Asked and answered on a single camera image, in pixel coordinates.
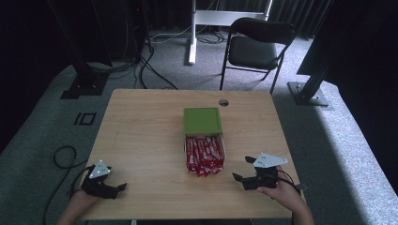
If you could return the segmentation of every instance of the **chair backrest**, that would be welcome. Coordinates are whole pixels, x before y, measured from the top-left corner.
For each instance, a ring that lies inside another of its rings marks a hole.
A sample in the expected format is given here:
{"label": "chair backrest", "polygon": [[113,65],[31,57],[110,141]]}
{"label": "chair backrest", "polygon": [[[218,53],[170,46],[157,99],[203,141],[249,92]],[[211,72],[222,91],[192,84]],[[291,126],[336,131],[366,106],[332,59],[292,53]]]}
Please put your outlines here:
{"label": "chair backrest", "polygon": [[296,37],[294,25],[287,22],[268,22],[254,18],[239,18],[231,25],[230,33],[238,32],[249,38],[289,46]]}

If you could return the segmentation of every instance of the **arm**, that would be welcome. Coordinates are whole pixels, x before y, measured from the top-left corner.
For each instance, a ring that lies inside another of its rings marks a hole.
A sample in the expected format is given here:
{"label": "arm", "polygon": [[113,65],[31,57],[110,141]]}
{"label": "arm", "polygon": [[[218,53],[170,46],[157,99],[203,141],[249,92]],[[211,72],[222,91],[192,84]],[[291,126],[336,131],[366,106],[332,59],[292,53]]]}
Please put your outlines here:
{"label": "arm", "polygon": [[56,222],[56,225],[73,225],[77,218],[86,212],[99,199],[78,190],[70,199],[70,202]]}
{"label": "arm", "polygon": [[[283,172],[278,172],[279,177],[287,179]],[[276,188],[259,187],[259,192],[268,195],[279,204],[293,212],[295,225],[314,224],[313,215],[307,203],[299,196],[295,189],[284,181],[279,181]]]}

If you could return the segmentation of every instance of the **wooden tabletop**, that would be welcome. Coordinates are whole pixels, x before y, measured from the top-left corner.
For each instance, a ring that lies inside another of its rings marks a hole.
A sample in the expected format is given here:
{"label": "wooden tabletop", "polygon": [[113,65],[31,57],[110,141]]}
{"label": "wooden tabletop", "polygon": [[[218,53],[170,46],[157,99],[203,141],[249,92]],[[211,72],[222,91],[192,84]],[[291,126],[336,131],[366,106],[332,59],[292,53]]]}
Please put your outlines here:
{"label": "wooden tabletop", "polygon": [[[220,106],[220,99],[229,105]],[[208,177],[185,166],[183,109],[194,107],[220,109],[226,159],[224,169]],[[102,159],[112,167],[105,184],[128,185],[83,219],[289,218],[291,212],[245,191],[232,176],[255,176],[245,157],[261,152],[287,158],[283,169],[299,182],[269,93],[117,89],[87,166]]]}

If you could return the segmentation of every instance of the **green lid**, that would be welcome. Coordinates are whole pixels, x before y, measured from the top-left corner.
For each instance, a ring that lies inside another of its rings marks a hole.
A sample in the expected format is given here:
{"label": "green lid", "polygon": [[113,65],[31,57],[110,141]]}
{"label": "green lid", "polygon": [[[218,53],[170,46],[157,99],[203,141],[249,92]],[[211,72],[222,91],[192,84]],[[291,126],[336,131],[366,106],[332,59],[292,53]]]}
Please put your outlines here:
{"label": "green lid", "polygon": [[222,133],[219,108],[184,109],[184,133]]}

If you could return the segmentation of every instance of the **cardboard box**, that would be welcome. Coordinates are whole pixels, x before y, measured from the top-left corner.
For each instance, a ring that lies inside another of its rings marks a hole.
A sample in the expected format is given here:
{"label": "cardboard box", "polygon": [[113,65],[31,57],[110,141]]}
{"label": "cardboard box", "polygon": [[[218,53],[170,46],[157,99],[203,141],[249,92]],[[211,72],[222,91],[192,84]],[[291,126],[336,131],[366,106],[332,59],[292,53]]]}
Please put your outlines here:
{"label": "cardboard box", "polygon": [[223,168],[225,149],[218,108],[184,109],[184,154],[189,173],[208,176]]}

